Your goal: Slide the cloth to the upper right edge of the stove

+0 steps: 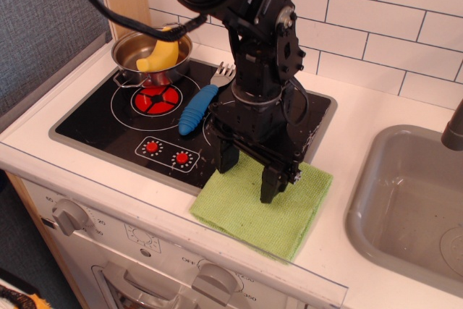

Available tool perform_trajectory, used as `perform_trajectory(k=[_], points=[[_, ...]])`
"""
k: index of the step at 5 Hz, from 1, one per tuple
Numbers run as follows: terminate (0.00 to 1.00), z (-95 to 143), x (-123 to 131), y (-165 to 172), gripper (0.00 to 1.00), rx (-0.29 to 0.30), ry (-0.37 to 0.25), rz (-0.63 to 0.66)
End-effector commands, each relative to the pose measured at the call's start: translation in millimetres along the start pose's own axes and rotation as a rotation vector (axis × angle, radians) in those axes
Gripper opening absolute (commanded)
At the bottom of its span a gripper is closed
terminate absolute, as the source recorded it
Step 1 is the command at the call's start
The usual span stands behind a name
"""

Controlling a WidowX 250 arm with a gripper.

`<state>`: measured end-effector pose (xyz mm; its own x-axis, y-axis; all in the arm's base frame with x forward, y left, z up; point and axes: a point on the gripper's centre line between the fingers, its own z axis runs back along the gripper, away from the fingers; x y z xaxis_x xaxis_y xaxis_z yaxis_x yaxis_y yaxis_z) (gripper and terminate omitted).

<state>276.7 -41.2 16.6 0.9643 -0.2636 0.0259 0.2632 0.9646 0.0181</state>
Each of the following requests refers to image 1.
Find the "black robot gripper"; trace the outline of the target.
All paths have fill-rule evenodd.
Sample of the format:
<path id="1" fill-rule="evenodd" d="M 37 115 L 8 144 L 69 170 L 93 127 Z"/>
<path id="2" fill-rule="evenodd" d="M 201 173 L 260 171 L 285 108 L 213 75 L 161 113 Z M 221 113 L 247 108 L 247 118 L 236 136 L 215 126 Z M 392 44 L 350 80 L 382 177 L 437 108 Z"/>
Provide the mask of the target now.
<path id="1" fill-rule="evenodd" d="M 242 101 L 225 95 L 213 102 L 210 127 L 216 168 L 223 174 L 233 168 L 241 152 L 264 166 L 261 203 L 272 203 L 286 184 L 300 178 L 304 157 L 304 94 L 282 90 L 274 99 Z"/>

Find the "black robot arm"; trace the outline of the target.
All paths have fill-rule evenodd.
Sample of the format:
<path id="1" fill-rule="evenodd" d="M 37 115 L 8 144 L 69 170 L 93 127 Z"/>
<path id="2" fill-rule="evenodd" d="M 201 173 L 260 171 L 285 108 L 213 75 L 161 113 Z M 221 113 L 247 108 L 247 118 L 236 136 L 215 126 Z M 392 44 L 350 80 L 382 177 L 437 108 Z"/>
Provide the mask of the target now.
<path id="1" fill-rule="evenodd" d="M 295 75 L 305 52 L 292 0 L 177 0 L 221 21 L 229 33 L 236 74 L 232 102 L 210 105 L 216 168 L 225 173 L 246 153 L 263 165 L 260 200 L 270 203 L 300 176 L 306 139 L 296 139 L 309 101 Z"/>

